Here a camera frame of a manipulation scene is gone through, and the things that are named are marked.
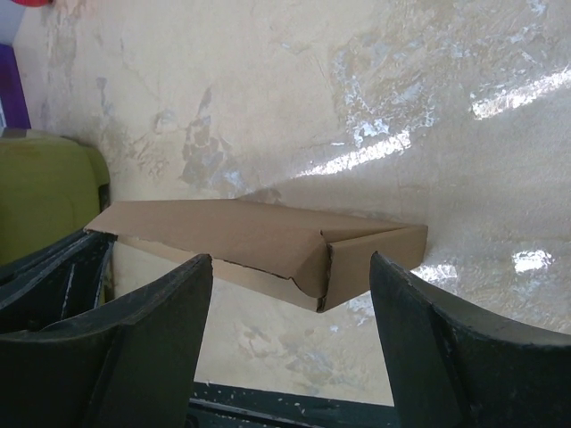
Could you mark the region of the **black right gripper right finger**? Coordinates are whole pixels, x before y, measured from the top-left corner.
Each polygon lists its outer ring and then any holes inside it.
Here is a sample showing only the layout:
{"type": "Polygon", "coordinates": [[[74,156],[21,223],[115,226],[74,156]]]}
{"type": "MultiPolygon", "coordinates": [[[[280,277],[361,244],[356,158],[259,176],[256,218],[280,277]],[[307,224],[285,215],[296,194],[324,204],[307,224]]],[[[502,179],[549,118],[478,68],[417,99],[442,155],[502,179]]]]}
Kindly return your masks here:
{"type": "Polygon", "coordinates": [[[568,427],[570,337],[434,286],[379,253],[369,284],[402,427],[568,427]]]}

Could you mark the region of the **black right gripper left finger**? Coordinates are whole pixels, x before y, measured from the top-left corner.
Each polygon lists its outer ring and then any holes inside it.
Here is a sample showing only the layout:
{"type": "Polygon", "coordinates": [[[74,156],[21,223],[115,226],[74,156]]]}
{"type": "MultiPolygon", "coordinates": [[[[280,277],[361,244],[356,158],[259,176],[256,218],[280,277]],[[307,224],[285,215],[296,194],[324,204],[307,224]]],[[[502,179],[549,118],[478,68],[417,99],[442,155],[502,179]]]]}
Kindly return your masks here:
{"type": "Polygon", "coordinates": [[[200,254],[97,309],[3,334],[2,426],[183,426],[212,286],[200,254]]]}

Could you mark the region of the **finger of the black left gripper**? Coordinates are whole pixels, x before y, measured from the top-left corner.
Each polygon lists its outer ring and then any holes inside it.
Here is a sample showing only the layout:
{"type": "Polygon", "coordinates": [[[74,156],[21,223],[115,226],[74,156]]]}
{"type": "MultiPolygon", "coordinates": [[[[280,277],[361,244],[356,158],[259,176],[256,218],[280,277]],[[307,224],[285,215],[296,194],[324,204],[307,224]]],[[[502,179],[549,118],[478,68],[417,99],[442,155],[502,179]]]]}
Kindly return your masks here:
{"type": "Polygon", "coordinates": [[[114,235],[77,231],[1,267],[1,331],[39,331],[104,304],[114,235]]]}

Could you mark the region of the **cardboard box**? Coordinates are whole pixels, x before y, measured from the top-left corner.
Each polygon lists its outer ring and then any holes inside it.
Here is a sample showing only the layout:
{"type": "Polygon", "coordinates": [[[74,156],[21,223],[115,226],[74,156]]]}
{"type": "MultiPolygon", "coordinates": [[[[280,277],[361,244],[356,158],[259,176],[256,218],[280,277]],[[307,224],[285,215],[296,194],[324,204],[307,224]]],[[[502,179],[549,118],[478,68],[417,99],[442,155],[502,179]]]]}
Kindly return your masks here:
{"type": "Polygon", "coordinates": [[[87,230],[176,263],[208,254],[215,277],[318,313],[368,290],[375,252],[417,268],[428,236],[425,225],[242,200],[114,202],[87,230]]]}

